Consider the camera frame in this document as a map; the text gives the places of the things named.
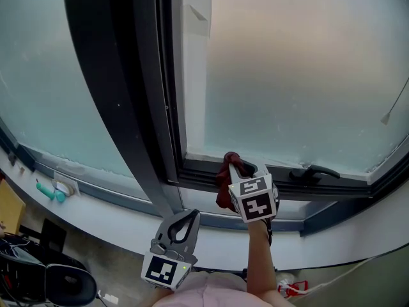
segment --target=window latch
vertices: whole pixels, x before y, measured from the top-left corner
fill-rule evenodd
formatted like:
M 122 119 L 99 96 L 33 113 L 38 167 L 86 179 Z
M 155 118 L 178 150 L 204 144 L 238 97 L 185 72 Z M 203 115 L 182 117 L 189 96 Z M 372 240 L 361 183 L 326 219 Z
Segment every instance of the window latch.
M 321 174 L 327 174 L 335 178 L 341 177 L 336 171 L 317 165 L 311 165 L 307 169 L 293 169 L 290 171 L 289 177 L 293 181 L 317 183 L 322 179 Z

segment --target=black cable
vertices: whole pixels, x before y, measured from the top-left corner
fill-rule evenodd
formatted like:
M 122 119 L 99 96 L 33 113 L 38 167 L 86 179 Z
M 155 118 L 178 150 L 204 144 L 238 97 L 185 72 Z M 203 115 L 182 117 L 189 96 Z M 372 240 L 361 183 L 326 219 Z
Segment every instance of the black cable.
M 271 229 L 271 222 L 272 220 L 269 218 L 264 218 L 262 219 L 263 223 L 266 224 L 267 226 L 267 234 L 268 234 L 268 244 L 271 247 L 271 242 L 272 242 L 272 236 L 273 236 L 273 231 Z
M 401 93 L 397 96 L 397 98 L 396 98 L 396 100 L 395 100 L 395 103 L 394 103 L 394 105 L 392 106 L 392 108 L 390 109 L 389 113 L 390 113 L 390 112 L 392 111 L 392 109 L 395 107 L 396 102 L 399 100 L 399 98 L 400 98 L 400 96 L 401 96 L 403 90 L 406 88 L 406 85 L 408 84 L 408 82 L 409 82 L 409 77 L 408 77 L 408 79 L 406 80 L 406 83 L 405 83 L 405 85 L 403 86 L 403 88 L 402 88 L 402 90 L 401 90 Z
M 101 300 L 101 303 L 103 303 L 105 307 L 108 307 L 107 304 L 105 304 L 105 303 L 103 302 L 102 298 L 101 298 L 99 295 L 96 295 L 95 299 Z
M 3 288 L 6 290 L 6 293 L 14 300 L 14 302 L 19 306 L 19 307 L 23 307 L 12 295 L 11 293 L 9 293 L 9 291 L 6 288 L 6 285 L 4 285 L 4 283 L 1 281 L 1 285 L 3 286 Z

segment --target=window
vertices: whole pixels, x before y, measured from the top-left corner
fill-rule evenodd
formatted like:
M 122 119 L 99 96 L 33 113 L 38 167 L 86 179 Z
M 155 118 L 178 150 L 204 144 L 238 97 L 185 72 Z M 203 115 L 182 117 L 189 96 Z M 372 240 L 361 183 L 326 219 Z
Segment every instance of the window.
M 0 0 L 0 119 L 37 162 L 148 200 L 112 141 L 75 54 L 64 0 Z
M 409 133 L 406 0 L 183 0 L 187 152 L 362 178 Z
M 272 174 L 273 230 L 309 235 L 408 178 L 407 91 L 380 121 L 409 76 L 406 0 L 0 5 L 0 146 L 97 198 L 246 229 L 215 204 L 233 150 Z

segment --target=small white object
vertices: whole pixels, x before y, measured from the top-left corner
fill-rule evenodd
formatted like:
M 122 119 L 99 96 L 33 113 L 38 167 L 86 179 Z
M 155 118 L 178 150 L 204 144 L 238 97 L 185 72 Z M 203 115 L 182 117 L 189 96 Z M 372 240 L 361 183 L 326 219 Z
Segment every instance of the small white object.
M 56 171 L 54 172 L 54 180 L 58 181 L 58 182 L 61 182 L 62 184 L 69 185 L 73 189 L 73 193 L 69 194 L 68 196 L 71 196 L 73 194 L 77 194 L 78 196 L 81 196 L 81 193 L 79 192 L 78 182 L 77 181 L 72 180 L 71 178 L 65 177 L 64 175 L 62 175 L 60 173 L 57 173 Z M 53 186 L 56 189 L 58 189 L 60 191 L 63 191 L 63 190 L 57 188 L 54 184 L 53 184 Z
M 297 279 L 295 278 L 293 274 L 285 273 L 285 272 L 275 273 L 275 279 L 277 281 L 277 289 L 280 289 L 279 292 L 283 297 L 287 296 L 287 293 L 286 293 L 287 287 L 297 282 Z
M 68 184 L 58 182 L 55 180 L 51 181 L 52 186 L 56 189 L 61 191 L 63 194 L 65 194 L 66 197 L 72 196 L 74 193 L 74 189 L 70 187 Z
M 109 301 L 110 303 L 113 303 L 113 304 L 118 304 L 118 301 L 119 301 L 117 297 L 111 294 L 105 294 L 102 298 L 104 298 L 106 301 Z
M 384 117 L 381 118 L 381 122 L 382 122 L 384 125 L 388 125 L 388 123 L 389 123 L 389 118 L 390 118 L 390 112 L 387 113 Z

